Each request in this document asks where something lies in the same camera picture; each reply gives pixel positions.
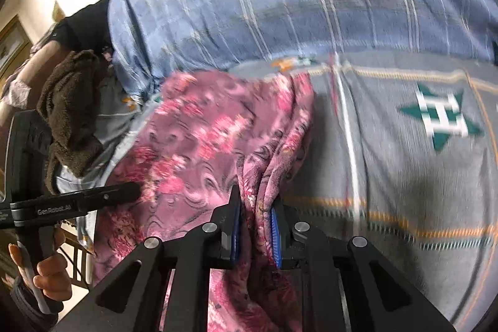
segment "green star pattern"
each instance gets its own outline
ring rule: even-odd
[[[421,94],[423,94],[424,96],[441,97],[439,95],[432,93],[429,88],[427,88],[426,86],[424,86],[420,83],[418,83],[417,86],[418,86],[419,92]],[[458,103],[458,107],[459,107],[458,113],[453,112],[452,109],[445,109],[446,114],[448,116],[448,120],[450,121],[450,123],[456,123],[457,117],[459,117],[461,115],[464,117],[465,124],[467,125],[467,129],[469,131],[469,135],[475,135],[475,136],[482,135],[482,130],[479,128],[479,126],[477,126],[477,124],[472,122],[469,118],[467,118],[461,112],[462,111],[463,95],[464,95],[463,91],[454,95],[455,99]],[[415,117],[415,118],[419,119],[420,121],[423,121],[422,113],[428,114],[431,119],[434,119],[434,120],[439,119],[437,111],[434,107],[429,107],[427,109],[427,111],[421,111],[418,103],[414,103],[414,104],[412,104],[410,106],[406,106],[406,107],[400,107],[399,111],[401,111],[402,113],[408,114],[412,117]],[[432,144],[434,145],[434,150],[441,151],[451,136],[452,136],[452,134],[448,134],[448,133],[444,133],[444,132],[434,132],[434,135],[432,137]]]

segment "orange stripe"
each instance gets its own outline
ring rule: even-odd
[[[327,199],[327,198],[312,198],[312,197],[284,197],[284,202],[286,204],[300,205],[304,207],[332,207],[332,208],[346,208],[349,207],[353,199],[348,198],[344,200],[339,199]],[[364,207],[366,201],[361,200],[361,204]],[[409,232],[417,238],[424,239],[443,239],[443,238],[468,238],[468,237],[479,237],[483,235],[498,235],[498,229],[494,225],[488,225],[487,227],[477,227],[477,228],[454,228],[454,229],[417,229],[412,228],[409,225],[409,221],[406,218],[397,217],[389,213],[381,212],[369,212],[368,218],[370,221],[383,222],[387,224],[397,225],[400,229]]]
[[[453,72],[441,72],[434,74],[430,72],[417,72],[409,69],[395,69],[385,68],[385,70],[370,69],[364,67],[356,67],[353,65],[345,65],[343,72],[353,71],[362,77],[374,77],[379,79],[406,79],[406,80],[426,80],[428,82],[458,82],[459,80],[466,79],[468,75],[464,69],[457,69]],[[475,88],[481,89],[486,92],[498,94],[498,86],[486,82],[478,78],[468,78],[469,84]]]
[[[469,80],[469,84],[470,84],[472,90],[474,91],[474,94],[476,96],[477,102],[479,103],[479,108],[481,109],[481,113],[482,113],[482,115],[484,117],[484,121],[486,122],[487,129],[490,132],[491,143],[493,145],[493,149],[494,149],[494,152],[495,152],[495,162],[496,162],[496,165],[498,166],[498,148],[496,147],[496,137],[495,137],[495,133],[493,131],[493,128],[491,126],[490,118],[487,115],[487,111],[486,111],[486,107],[484,106],[484,103],[482,103],[481,95],[479,94],[479,91],[476,89],[476,87],[474,86],[474,84],[472,84],[472,82],[470,81],[470,76],[469,76],[468,73],[467,73],[467,80]],[[493,260],[494,255],[495,255],[495,250],[496,250],[496,233],[495,233],[495,240],[494,240],[493,246],[491,248],[490,259],[488,260],[486,268],[484,270],[484,275],[482,277],[481,284],[479,285],[479,288],[477,289],[477,293],[475,294],[474,300],[470,304],[469,309],[467,310],[467,312],[465,313],[465,315],[463,316],[463,318],[460,321],[457,322],[457,326],[460,326],[461,324],[463,324],[466,321],[466,319],[468,318],[469,314],[474,309],[474,306],[476,306],[477,299],[479,299],[479,297],[480,297],[480,295],[482,293],[482,289],[484,289],[484,284],[485,284],[485,282],[487,280],[487,277],[489,276],[490,269],[491,269],[491,262]]]

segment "pink floral blanket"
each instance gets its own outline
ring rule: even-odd
[[[134,204],[101,210],[98,281],[148,236],[179,238],[241,190],[240,256],[211,271],[208,331],[301,330],[300,305],[275,267],[270,210],[304,159],[312,121],[307,74],[246,82],[223,72],[176,73],[108,184],[140,182]]]

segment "brown towel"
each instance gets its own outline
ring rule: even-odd
[[[76,176],[102,151],[95,138],[95,119],[100,102],[99,83],[105,77],[107,64],[90,51],[71,53],[56,66],[45,82],[38,113],[52,130],[45,184],[57,193],[53,175],[57,164],[67,166]]]

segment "finger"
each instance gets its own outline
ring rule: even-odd
[[[53,274],[65,272],[67,267],[67,261],[60,253],[56,253],[45,260],[38,263],[36,267],[38,269],[38,274],[41,276],[50,276]]]
[[[33,284],[41,290],[54,292],[63,292],[71,289],[71,281],[66,272],[48,277],[35,276],[33,278]]]
[[[22,267],[22,254],[17,245],[9,244],[8,252],[11,254],[12,261],[19,267]]]
[[[55,301],[67,301],[73,296],[73,292],[71,290],[67,291],[43,290],[43,294]]]
[[[66,242],[66,235],[64,231],[60,228],[56,228],[54,232],[54,246],[55,249],[59,248],[64,242]]]

